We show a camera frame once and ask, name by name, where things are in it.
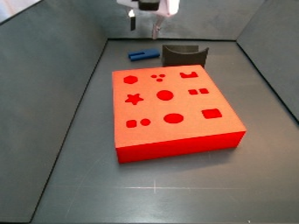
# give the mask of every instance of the blue shape block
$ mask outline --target blue shape block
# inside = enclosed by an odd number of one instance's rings
[[[135,61],[135,60],[147,60],[151,58],[158,58],[161,56],[161,53],[157,49],[146,49],[138,52],[130,52],[127,55],[131,61]]]

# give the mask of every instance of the gray wall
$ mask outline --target gray wall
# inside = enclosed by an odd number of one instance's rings
[[[137,30],[130,31],[126,7],[117,0],[75,0],[113,39],[151,38],[155,15],[137,13]],[[161,30],[166,39],[237,40],[265,0],[182,0],[175,16],[167,18]]]
[[[299,120],[299,1],[266,1],[238,43]]]
[[[71,0],[0,26],[0,221],[33,218],[106,43]]]

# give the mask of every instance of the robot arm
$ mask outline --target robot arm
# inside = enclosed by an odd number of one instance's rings
[[[165,19],[175,15],[179,10],[181,0],[117,0],[117,2],[130,8],[131,30],[137,27],[134,10],[149,11],[157,15],[153,30],[153,38],[157,39]]]

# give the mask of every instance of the circular hole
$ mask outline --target circular hole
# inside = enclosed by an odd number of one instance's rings
[[[142,125],[147,126],[151,124],[151,121],[149,119],[143,119],[141,123]]]
[[[162,90],[162,91],[158,92],[157,97],[162,101],[170,101],[174,98],[174,93],[169,90]]]
[[[163,119],[169,123],[181,123],[183,121],[183,115],[181,115],[181,114],[169,114]]]

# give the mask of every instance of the red shape sorter box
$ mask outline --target red shape sorter box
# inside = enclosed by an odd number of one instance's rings
[[[114,72],[119,163],[238,147],[246,127],[202,66]]]

